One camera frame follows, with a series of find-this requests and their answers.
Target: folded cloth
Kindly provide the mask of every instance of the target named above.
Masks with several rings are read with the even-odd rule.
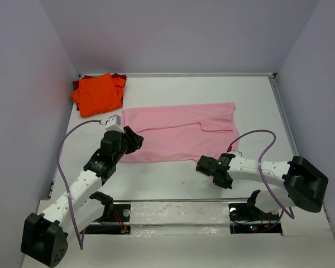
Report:
[[[197,162],[202,155],[217,159],[238,137],[234,109],[232,102],[124,109],[122,125],[143,136],[144,142],[121,161]]]
[[[82,117],[109,112],[122,107],[126,80],[126,75],[119,74],[86,75],[81,80],[73,81],[75,91],[70,97],[77,104]]]

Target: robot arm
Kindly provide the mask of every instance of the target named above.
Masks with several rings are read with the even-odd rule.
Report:
[[[107,132],[100,148],[70,186],[70,193],[64,193],[40,215],[31,213],[26,218],[21,243],[23,253],[55,267],[65,256],[68,243],[75,238],[72,215],[81,232],[91,222],[112,212],[113,199],[98,190],[115,172],[122,156],[140,149],[143,142],[143,137],[129,127],[121,128],[116,124],[118,119],[116,116],[101,122],[106,125]]]
[[[259,163],[235,154],[222,154],[218,160],[202,156],[196,170],[213,177],[213,183],[232,189],[233,180],[261,181]],[[285,207],[297,206],[309,212],[320,212],[328,184],[328,178],[309,161],[294,156],[291,161],[263,162],[262,172],[268,184],[277,186],[273,190]],[[254,206],[264,213],[279,208],[266,190],[253,197]]]

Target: pink cloth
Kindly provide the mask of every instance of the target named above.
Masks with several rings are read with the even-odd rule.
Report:
[[[122,125],[143,136],[144,142],[121,161],[197,162],[202,155],[217,159],[238,137],[234,109],[233,102],[124,109]]]

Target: red wire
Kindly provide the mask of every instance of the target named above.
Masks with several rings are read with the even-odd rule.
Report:
[[[268,223],[268,226],[270,226],[271,222],[272,222],[272,218],[269,216],[269,214],[267,214],[268,216],[268,219],[269,219],[269,223]]]
[[[114,212],[113,215],[114,215],[114,217],[115,217],[117,223],[119,224],[119,229],[120,229],[120,230],[123,230],[123,226],[121,226],[121,223],[120,223],[120,221],[119,221],[119,219],[118,219],[116,213]]]
[[[121,218],[121,216],[119,215],[119,213],[118,213],[117,211],[116,211],[116,215],[118,216],[118,218],[119,218],[121,224],[123,225],[124,229],[126,230],[127,227],[124,225],[124,223],[123,223],[123,221],[122,221],[122,218]]]

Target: gray wall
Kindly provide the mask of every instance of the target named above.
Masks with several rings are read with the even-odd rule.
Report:
[[[329,177],[325,204],[335,236],[335,0],[320,1],[277,83],[300,154]]]
[[[0,0],[0,268],[21,267],[23,222],[47,195],[76,72],[36,0]]]
[[[277,72],[317,0],[40,0],[79,73]]]

